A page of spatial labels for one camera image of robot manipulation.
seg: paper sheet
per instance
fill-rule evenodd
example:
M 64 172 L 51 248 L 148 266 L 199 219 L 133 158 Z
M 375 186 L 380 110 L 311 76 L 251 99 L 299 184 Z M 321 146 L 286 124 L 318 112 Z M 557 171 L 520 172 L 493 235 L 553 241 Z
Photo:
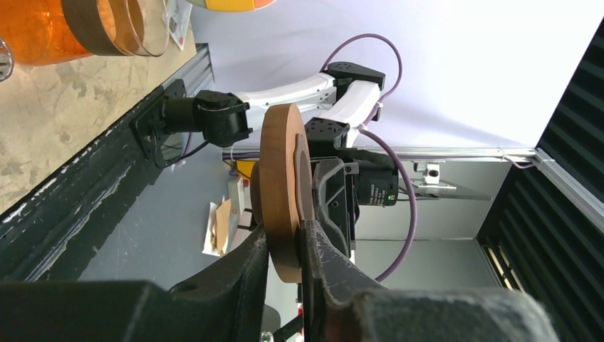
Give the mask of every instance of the paper sheet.
M 229 241 L 229 217 L 231 216 L 231 200 L 223 201 L 216 209 L 216 224 L 214 225 L 214 246 L 224 254 Z
M 192 7 L 193 5 L 185 0 L 167 0 L 166 3 L 170 36 L 181 51 L 184 49 L 184 39 L 187 37 Z
M 208 223 L 206 227 L 206 236 L 204 238 L 204 248 L 202 250 L 203 254 L 213 255 L 215 257 L 222 257 L 226 254 L 229 248 L 229 235 L 228 235 L 228 222 L 227 222 L 227 234 L 226 239 L 224 240 L 224 245 L 221 249 L 216 247 L 216 233 L 217 233 L 217 211 L 221 207 L 216 203 L 209 203 L 209 214 L 208 214 Z
M 240 14 L 193 11 L 217 90 L 300 81 L 346 39 L 379 33 L 404 60 L 401 86 L 370 126 L 388 143 L 533 147 L 602 19 L 604 1 L 277 0 Z M 386 88 L 395 81 L 395 58 L 382 42 L 355 42 L 337 59 L 386 73 Z M 256 145 L 258 134 L 252 137 L 240 145 Z

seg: gray floor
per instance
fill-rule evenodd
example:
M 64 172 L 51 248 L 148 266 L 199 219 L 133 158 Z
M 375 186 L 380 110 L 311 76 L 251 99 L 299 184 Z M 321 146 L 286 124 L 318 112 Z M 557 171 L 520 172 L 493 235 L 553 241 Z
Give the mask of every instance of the gray floor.
M 394 261 L 404 241 L 357 241 L 356 264 L 376 277 Z M 478 242 L 414 241 L 409 254 L 383 285 L 390 289 L 449 291 L 500 287 Z
M 193 146 L 201 142 L 196 136 Z M 221 149 L 208 146 L 164 170 L 138 197 L 80 280 L 147 279 L 164 289 L 209 266 L 202 254 L 210 202 L 228 197 Z

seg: black cable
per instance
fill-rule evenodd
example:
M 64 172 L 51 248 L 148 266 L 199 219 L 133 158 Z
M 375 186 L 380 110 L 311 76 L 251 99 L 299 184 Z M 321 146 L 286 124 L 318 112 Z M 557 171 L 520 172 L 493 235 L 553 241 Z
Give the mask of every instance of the black cable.
M 166 147 L 166 148 L 171 148 L 173 150 L 182 150 L 182 147 L 170 146 L 170 145 L 166 145 L 166 144 L 164 144 L 162 146 Z
M 294 319 L 289 321 L 289 323 L 275 331 L 273 333 L 273 339 L 275 342 L 285 342 L 297 332 L 302 330 L 302 328 L 304 328 L 304 319 L 302 318 L 302 314 L 299 314 Z
M 403 194 L 403 195 L 408 195 L 407 189 L 405 189 L 404 187 L 399 187 L 398 193 Z M 440 200 L 440 197 L 434 196 L 434 195 L 425 195 L 425 194 L 415 193 L 415 199 L 417 201 L 430 201 L 430 200 L 436 201 L 436 200 Z M 399 198 L 399 199 L 397 199 L 397 202 L 409 202 L 409 199 L 408 198 Z
M 154 145 L 154 147 L 153 147 L 153 162 L 155 163 L 155 166 L 157 166 L 157 168 L 163 169 L 164 166 L 161 166 L 160 164 L 157 163 L 157 152 L 158 152 L 157 151 L 157 146 L 159 144 L 157 143 L 158 140 L 157 140 L 157 134 L 155 133 L 155 131 L 153 131 L 153 140 L 155 142 L 155 144 L 153 144 Z
M 171 165 L 176 164 L 177 162 L 180 162 L 182 160 L 187 159 L 188 157 L 191 157 L 192 155 L 194 155 L 195 153 L 199 152 L 200 150 L 202 150 L 202 148 L 208 146 L 209 141 L 205 140 L 204 142 L 201 143 L 201 145 L 197 146 L 196 148 L 194 148 L 191 152 L 185 153 L 184 155 L 182 155 L 181 157 L 176 157 L 173 158 L 171 160 L 168 160 L 166 162 L 166 166 L 165 167 L 169 167 Z

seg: orange glass jar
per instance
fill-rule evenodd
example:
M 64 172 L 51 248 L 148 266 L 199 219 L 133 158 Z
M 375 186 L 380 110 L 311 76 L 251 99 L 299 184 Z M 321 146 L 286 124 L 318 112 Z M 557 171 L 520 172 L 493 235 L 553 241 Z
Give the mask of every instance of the orange glass jar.
M 20 64 L 42 66 L 90 55 L 71 33 L 61 0 L 1 0 L 0 37 Z
M 0 0 L 0 37 L 15 62 L 29 66 L 91 54 L 159 56 L 163 52 L 148 53 L 142 42 L 154 29 L 165 39 L 152 41 L 167 45 L 167 28 L 158 17 L 149 24 L 138 0 Z

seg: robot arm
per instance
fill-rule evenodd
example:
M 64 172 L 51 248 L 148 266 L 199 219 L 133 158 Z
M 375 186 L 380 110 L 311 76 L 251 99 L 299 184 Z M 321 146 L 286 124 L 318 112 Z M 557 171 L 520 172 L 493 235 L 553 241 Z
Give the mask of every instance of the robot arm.
M 202 90 L 195 98 L 171 98 L 164 107 L 166 133 L 202 132 L 204 139 L 229 147 L 260 131 L 272 105 L 295 103 L 302 113 L 327 110 L 318 118 L 349 125 L 344 147 L 352 147 L 359 125 L 380 97 L 385 75 L 354 63 L 336 62 L 327 70 L 291 85 L 253 93 Z

